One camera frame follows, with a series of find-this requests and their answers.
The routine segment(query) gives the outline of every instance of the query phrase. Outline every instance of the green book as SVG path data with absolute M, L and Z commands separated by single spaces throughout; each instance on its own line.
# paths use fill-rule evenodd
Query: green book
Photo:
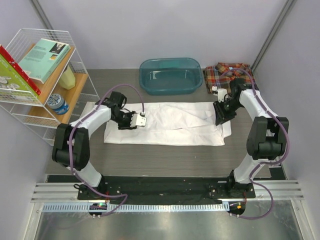
M 69 50 L 69 44 L 41 38 L 19 65 L 29 78 L 44 84 Z
M 31 86 L 17 73 L 16 69 L 13 68 L 7 60 L 0 54 L 0 88 L 7 89 L 8 91 L 2 91 L 0 99 L 5 101 L 9 99 L 17 99 L 23 101 L 37 102 L 38 94 L 32 89 Z M 23 95 L 20 92 L 11 92 L 10 90 L 21 90 L 31 92 L 33 96 L 29 97 Z

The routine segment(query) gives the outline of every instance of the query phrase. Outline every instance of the jar lid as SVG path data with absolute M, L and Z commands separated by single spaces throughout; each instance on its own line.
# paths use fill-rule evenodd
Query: jar lid
M 47 104 L 51 109 L 58 109 L 64 104 L 64 99 L 60 94 L 54 93 L 49 97 Z

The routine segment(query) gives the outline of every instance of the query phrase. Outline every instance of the blue jar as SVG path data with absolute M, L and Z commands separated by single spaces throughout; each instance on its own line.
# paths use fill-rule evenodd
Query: blue jar
M 69 105 L 65 99 L 58 93 L 52 94 L 47 102 L 49 108 L 51 108 L 57 115 L 63 115 L 69 110 Z

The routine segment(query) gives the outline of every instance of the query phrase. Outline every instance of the wall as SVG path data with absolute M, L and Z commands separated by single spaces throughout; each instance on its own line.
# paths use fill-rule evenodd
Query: wall
M 320 222 L 319 9 L 319 0 L 297 1 L 255 73 L 265 101 L 289 119 L 285 170 L 299 180 L 314 224 Z
M 43 28 L 28 0 L 1 1 L 0 44 L 20 28 Z M 44 176 L 51 147 L 0 108 L 0 239 L 21 240 L 35 184 Z
M 88 69 L 121 69 L 154 58 L 253 63 L 285 0 L 39 2 Z

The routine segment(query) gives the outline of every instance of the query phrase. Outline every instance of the folded plaid blanket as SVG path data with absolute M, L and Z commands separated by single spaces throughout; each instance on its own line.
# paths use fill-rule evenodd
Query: folded plaid blanket
M 216 66 L 208 66 L 203 71 L 204 74 L 204 80 L 206 89 L 209 94 L 212 94 L 212 87 L 217 86 L 218 88 L 227 89 L 228 93 L 231 92 L 229 83 L 230 81 L 234 80 L 235 78 L 241 78 L 244 79 L 247 83 L 250 83 L 250 78 L 248 75 L 246 75 L 244 72 L 240 70 L 230 71 L 226 75 L 220 78 L 220 76 L 228 71 L 231 68 L 239 68 L 247 71 L 253 78 L 253 81 L 255 81 L 255 78 L 252 74 L 250 65 L 243 64 L 243 63 L 222 63 L 219 62 Z

